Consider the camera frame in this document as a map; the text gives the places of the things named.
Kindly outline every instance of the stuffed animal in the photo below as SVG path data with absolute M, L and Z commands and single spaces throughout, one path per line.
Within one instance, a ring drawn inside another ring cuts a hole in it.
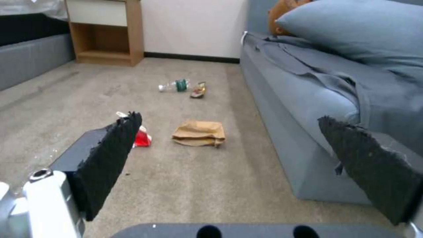
M 311 2 L 311 0 L 279 0 L 275 6 L 268 11 L 269 31 L 274 35 L 292 35 L 288 31 L 279 27 L 275 21 L 290 10 Z

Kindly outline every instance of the brown paper bag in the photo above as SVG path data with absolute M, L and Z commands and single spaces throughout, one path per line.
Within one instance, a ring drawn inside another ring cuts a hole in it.
M 225 141 L 225 132 L 220 122 L 186 121 L 176 129 L 172 139 L 182 145 L 218 147 Z

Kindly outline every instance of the gold sandal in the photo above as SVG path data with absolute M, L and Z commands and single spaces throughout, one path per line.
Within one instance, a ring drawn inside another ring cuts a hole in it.
M 201 83 L 198 83 L 198 85 L 194 87 L 190 97 L 202 98 L 204 97 L 204 94 L 206 94 L 206 82 L 201 82 Z

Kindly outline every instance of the beige carpet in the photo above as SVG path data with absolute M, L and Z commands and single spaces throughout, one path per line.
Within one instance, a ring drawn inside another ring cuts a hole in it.
M 159 93 L 162 82 L 207 81 L 204 99 Z M 235 64 L 148 58 L 134 68 L 69 63 L 0 92 L 0 180 L 19 190 L 83 132 L 141 112 L 151 148 L 129 155 L 88 238 L 147 222 L 367 223 L 389 226 L 370 206 L 297 200 Z M 171 141 L 186 119 L 223 123 L 219 148 Z

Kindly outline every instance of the white drawer front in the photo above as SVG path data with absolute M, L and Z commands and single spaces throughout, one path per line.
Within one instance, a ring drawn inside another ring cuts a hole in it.
M 127 26 L 125 2 L 67 0 L 71 22 Z

